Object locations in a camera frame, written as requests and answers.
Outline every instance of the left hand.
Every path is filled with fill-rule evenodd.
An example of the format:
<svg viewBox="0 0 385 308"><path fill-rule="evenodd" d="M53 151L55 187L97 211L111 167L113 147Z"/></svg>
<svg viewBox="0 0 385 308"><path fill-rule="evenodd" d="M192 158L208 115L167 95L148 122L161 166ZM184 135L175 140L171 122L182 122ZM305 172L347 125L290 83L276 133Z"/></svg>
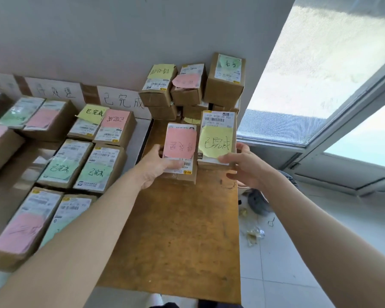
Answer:
<svg viewBox="0 0 385 308"><path fill-rule="evenodd" d="M153 183L154 179L164 173L165 169L179 169L184 165L182 160L169 160L167 158L160 158L158 151L160 145L154 145L141 161L134 166L132 171L137 172L141 179L141 189L148 188Z"/></svg>

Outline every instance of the forearm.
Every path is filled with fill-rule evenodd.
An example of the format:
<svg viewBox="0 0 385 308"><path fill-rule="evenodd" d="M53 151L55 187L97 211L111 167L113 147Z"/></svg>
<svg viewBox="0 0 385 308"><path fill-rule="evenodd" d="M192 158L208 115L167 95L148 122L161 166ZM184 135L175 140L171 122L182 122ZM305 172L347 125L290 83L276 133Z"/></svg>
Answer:
<svg viewBox="0 0 385 308"><path fill-rule="evenodd" d="M385 307L385 256L277 171L260 189L336 307Z"/></svg>
<svg viewBox="0 0 385 308"><path fill-rule="evenodd" d="M128 172L18 269L0 307L82 307L130 215L142 182Z"/></svg>

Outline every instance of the hand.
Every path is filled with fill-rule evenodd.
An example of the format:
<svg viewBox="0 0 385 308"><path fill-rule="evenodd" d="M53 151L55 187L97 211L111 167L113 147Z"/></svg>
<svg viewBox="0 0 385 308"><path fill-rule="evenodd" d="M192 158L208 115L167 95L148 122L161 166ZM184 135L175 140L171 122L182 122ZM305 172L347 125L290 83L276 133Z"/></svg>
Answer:
<svg viewBox="0 0 385 308"><path fill-rule="evenodd" d="M260 182L262 179L266 175L277 171L252 153L248 145L238 142L237 150L241 150L241 153L233 154L229 152L226 155L218 157L218 161L222 163L236 163L235 171L237 171L237 173L227 173L227 177L238 180L248 187L261 190Z"/></svg>
<svg viewBox="0 0 385 308"><path fill-rule="evenodd" d="M154 179L164 173L165 169L179 169L184 165L182 160L169 160L167 158L160 158L158 151L160 145L154 145L141 161L134 166L132 171L137 173L141 180L141 189L148 188L153 183Z"/></svg>

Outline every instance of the wooden table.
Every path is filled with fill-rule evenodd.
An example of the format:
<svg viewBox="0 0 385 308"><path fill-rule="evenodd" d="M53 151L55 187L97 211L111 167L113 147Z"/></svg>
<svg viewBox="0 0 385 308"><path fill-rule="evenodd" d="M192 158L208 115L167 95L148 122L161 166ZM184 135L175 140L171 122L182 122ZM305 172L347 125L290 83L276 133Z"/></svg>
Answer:
<svg viewBox="0 0 385 308"><path fill-rule="evenodd" d="M167 123L154 121L144 153L164 145ZM141 191L98 286L240 304L237 185L225 173Z"/></svg>

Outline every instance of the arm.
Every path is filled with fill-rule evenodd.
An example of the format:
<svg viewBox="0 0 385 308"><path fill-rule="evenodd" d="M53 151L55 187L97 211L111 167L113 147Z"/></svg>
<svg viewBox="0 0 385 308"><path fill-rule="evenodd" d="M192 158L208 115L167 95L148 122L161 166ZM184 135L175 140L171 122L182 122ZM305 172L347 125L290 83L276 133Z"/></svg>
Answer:
<svg viewBox="0 0 385 308"><path fill-rule="evenodd" d="M262 191L299 254L338 308L385 307L385 255L310 201L250 148L219 158L235 162L227 174Z"/></svg>
<svg viewBox="0 0 385 308"><path fill-rule="evenodd" d="M89 209L54 236L0 289L0 307L81 308L123 230L141 189L182 161L161 159L154 148Z"/></svg>

